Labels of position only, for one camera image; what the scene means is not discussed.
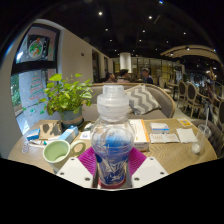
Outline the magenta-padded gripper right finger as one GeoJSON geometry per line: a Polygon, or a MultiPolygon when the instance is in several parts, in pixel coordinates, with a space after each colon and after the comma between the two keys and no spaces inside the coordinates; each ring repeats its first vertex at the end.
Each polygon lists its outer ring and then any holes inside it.
{"type": "Polygon", "coordinates": [[[140,188],[167,175],[155,157],[146,157],[135,148],[130,151],[126,174],[128,187],[140,188]]]}

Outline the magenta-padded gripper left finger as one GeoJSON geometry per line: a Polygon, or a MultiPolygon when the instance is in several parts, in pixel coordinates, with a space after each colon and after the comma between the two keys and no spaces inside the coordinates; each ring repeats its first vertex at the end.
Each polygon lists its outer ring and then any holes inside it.
{"type": "Polygon", "coordinates": [[[93,148],[88,148],[78,157],[70,157],[57,176],[84,188],[96,188],[98,173],[93,148]]]}

